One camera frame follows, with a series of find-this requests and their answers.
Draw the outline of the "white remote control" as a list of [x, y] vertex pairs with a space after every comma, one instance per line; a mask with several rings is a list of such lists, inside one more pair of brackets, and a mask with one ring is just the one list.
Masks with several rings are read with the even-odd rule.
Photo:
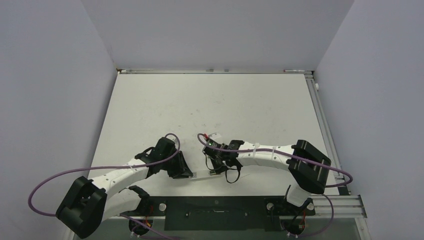
[[206, 179], [216, 179], [220, 178], [222, 175], [211, 170], [199, 170], [192, 173], [192, 176], [189, 177], [191, 181], [201, 181]]

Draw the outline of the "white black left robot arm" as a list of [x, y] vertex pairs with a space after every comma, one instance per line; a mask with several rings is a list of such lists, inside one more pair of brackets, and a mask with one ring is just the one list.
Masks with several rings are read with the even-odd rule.
[[168, 171], [170, 177], [184, 172], [184, 156], [180, 139], [173, 133], [161, 137], [155, 146], [137, 154], [122, 166], [106, 174], [88, 179], [78, 177], [72, 183], [56, 210], [55, 217], [85, 239], [101, 223], [121, 213], [148, 211], [149, 194], [136, 183]]

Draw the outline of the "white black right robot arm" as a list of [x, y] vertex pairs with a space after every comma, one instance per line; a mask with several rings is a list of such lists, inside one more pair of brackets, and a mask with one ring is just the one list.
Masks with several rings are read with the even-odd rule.
[[290, 173], [294, 183], [287, 189], [282, 207], [289, 214], [297, 213], [310, 195], [324, 194], [332, 161], [306, 140], [286, 146], [262, 145], [243, 140], [218, 143], [210, 137], [200, 138], [203, 153], [217, 172], [259, 166]]

